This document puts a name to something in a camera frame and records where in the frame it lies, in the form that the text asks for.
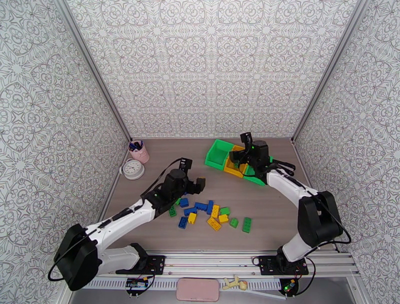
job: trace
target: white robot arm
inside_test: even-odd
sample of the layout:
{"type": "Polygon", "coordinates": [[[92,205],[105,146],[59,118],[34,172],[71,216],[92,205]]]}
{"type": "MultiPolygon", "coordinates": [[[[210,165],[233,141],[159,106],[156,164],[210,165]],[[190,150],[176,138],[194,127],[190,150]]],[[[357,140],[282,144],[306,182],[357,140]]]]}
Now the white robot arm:
{"type": "Polygon", "coordinates": [[[166,175],[164,182],[152,189],[167,170],[165,169],[132,206],[86,228],[80,224],[70,227],[55,254],[54,265],[48,273],[48,279],[65,280],[69,289],[76,291],[97,275],[117,270],[131,270],[138,264],[143,264],[140,260],[147,254],[136,243],[125,248],[108,249],[108,247],[131,230],[168,211],[185,193],[199,194],[203,191],[206,185],[205,178],[197,178],[196,183],[188,179],[187,173],[192,167],[192,160],[179,158],[170,166],[178,161],[180,161],[179,169],[172,169],[166,175]],[[62,278],[51,277],[55,266],[61,272],[62,278]]]}

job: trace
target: black mounting plate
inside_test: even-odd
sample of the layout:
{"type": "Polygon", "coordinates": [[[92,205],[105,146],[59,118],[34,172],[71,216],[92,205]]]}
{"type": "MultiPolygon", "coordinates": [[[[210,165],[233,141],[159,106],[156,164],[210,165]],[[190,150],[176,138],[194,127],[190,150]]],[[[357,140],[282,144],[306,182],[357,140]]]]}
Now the black mounting plate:
{"type": "Polygon", "coordinates": [[[279,269],[276,255],[260,255],[258,256],[258,266],[262,276],[279,276],[279,275],[308,275],[309,270],[304,258],[290,263],[284,271],[279,269]]]}
{"type": "Polygon", "coordinates": [[[162,275],[165,261],[165,255],[149,255],[144,268],[139,269],[138,263],[132,269],[120,269],[115,273],[117,275],[162,275]]]}

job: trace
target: pink cup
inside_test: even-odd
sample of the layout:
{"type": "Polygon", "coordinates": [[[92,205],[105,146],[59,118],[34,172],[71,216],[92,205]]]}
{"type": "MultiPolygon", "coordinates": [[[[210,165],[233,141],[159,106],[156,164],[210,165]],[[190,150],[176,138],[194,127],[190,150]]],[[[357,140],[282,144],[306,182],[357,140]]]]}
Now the pink cup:
{"type": "MultiPolygon", "coordinates": [[[[141,141],[135,140],[135,141],[132,141],[132,143],[138,143],[140,145],[141,141]]],[[[134,151],[129,150],[129,153],[130,153],[130,155],[132,155],[132,158],[134,160],[137,160],[137,161],[141,162],[142,164],[147,163],[150,159],[149,153],[147,152],[146,147],[145,147],[145,143],[143,143],[143,146],[140,150],[137,150],[137,149],[135,149],[134,151]]]]}

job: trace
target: gray and white wallpaper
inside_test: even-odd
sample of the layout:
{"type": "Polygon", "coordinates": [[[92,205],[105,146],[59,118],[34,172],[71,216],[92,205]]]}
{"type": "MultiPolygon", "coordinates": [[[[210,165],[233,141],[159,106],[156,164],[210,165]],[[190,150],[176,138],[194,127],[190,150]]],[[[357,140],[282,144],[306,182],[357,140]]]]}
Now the gray and white wallpaper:
{"type": "Polygon", "coordinates": [[[372,1],[295,145],[374,303],[400,303],[400,1],[372,1]]]}
{"type": "Polygon", "coordinates": [[[139,137],[290,137],[356,0],[68,0],[139,137]]]}
{"type": "Polygon", "coordinates": [[[53,303],[55,250],[97,219],[126,138],[52,1],[0,20],[0,303],[53,303]]]}

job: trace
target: round clock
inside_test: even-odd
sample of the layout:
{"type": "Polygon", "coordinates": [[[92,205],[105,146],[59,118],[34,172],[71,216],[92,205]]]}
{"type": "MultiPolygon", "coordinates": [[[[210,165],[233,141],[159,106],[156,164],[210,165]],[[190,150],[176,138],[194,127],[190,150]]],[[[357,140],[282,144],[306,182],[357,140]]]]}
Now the round clock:
{"type": "Polygon", "coordinates": [[[145,167],[140,161],[130,158],[119,168],[119,173],[128,180],[134,181],[140,179],[145,174],[145,167]]]}

